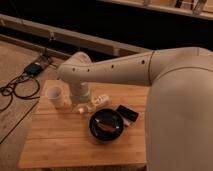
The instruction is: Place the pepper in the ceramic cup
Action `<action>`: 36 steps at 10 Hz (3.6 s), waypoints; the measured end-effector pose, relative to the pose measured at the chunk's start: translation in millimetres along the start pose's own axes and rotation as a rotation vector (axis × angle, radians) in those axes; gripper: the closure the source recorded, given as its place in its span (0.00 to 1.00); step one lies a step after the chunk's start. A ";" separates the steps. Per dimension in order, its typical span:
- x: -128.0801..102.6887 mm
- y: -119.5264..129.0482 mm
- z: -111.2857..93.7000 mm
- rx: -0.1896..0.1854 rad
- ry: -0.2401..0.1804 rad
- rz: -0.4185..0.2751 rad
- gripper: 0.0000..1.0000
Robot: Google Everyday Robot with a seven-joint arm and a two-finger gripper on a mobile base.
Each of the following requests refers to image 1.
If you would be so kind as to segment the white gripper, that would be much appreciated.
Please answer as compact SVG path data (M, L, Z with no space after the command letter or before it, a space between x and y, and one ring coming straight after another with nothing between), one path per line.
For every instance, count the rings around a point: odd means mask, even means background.
M88 83L70 84L70 99L74 106L91 102L91 90Z

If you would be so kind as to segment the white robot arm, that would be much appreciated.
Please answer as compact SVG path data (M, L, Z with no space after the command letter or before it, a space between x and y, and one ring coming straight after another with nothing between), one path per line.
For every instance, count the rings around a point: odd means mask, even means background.
M152 50L93 62L84 52L58 68L75 103L90 82L147 86L147 171L213 171L213 50Z

